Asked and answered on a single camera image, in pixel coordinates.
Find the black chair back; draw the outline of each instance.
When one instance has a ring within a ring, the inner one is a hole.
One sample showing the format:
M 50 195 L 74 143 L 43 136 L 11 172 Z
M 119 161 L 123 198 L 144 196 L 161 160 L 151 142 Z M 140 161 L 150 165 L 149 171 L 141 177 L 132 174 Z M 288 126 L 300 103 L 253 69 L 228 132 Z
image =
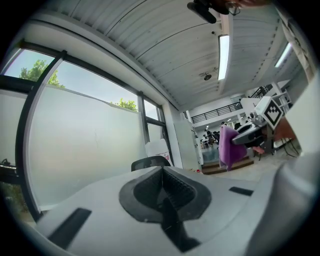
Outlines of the black chair back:
M 171 166 L 169 161 L 161 155 L 146 157 L 131 164 L 131 172 L 153 167 L 153 166 Z

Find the person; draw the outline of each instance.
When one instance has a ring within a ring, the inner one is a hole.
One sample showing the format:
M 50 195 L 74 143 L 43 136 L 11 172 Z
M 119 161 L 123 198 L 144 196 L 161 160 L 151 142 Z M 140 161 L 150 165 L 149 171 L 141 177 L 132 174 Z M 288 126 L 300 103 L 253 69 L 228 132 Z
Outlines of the person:
M 245 120 L 245 123 L 248 123 L 248 122 L 251 122 L 252 120 L 251 120 L 251 118 L 250 118 L 250 116 L 248 116 L 247 118 L 246 118 L 246 120 Z
M 213 140 L 211 131 L 206 130 L 206 134 L 207 134 L 207 137 L 209 139 L 210 146 L 212 146 L 214 144 L 214 140 Z
M 218 131 L 218 132 L 214 131 L 214 132 L 213 132 L 213 137 L 215 138 L 216 144 L 219 145 L 220 131 Z

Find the ceiling light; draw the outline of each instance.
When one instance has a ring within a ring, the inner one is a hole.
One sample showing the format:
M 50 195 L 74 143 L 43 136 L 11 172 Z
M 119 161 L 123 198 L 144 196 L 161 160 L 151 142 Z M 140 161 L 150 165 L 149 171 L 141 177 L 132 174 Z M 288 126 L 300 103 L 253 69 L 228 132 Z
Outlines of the ceiling light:
M 219 36 L 219 73 L 218 80 L 226 77 L 227 65 L 229 59 L 229 40 L 228 34 Z
M 276 68 L 279 68 L 280 65 L 282 64 L 282 62 L 284 62 L 285 58 L 287 57 L 290 49 L 291 49 L 292 45 L 291 43 L 288 42 L 288 44 L 286 45 L 283 53 L 281 54 L 281 57 L 279 58 L 279 60 L 277 61 L 277 63 L 275 64 Z

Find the sky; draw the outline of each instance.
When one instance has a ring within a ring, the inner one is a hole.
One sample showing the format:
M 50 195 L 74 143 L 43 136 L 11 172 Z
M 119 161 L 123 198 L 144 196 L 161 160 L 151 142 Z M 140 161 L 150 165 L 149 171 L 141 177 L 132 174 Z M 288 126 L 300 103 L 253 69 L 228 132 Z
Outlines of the sky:
M 46 61 L 49 64 L 54 58 L 39 52 L 23 50 L 10 65 L 5 75 L 18 78 L 22 68 L 28 70 L 34 66 L 37 60 Z M 57 78 L 66 89 L 82 93 L 105 102 L 117 103 L 123 98 L 124 101 L 135 101 L 138 108 L 137 96 L 121 86 L 103 78 L 82 67 L 63 61 L 57 68 Z M 148 117 L 158 119 L 156 107 L 144 102 L 145 114 Z

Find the railing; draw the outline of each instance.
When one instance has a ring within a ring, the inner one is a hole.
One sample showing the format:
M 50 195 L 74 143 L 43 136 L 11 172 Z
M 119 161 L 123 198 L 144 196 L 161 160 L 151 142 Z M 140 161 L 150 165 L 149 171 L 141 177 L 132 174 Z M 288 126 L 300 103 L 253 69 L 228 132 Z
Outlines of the railing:
M 272 84 L 268 84 L 266 86 L 261 86 L 259 87 L 254 94 L 251 95 L 250 98 L 262 98 L 263 96 L 265 96 L 271 89 L 272 89 Z
M 203 114 L 195 115 L 195 116 L 191 117 L 191 119 L 192 119 L 193 123 L 195 124 L 195 123 L 198 123 L 198 122 L 210 119 L 210 118 L 215 118 L 215 117 L 222 116 L 224 114 L 227 114 L 227 113 L 230 113 L 233 111 L 240 110 L 242 108 L 243 107 L 242 107 L 241 103 L 237 102 L 237 103 L 233 103 L 233 104 L 230 104 L 227 106 L 223 106 L 223 107 L 211 110 L 211 111 L 203 113 Z

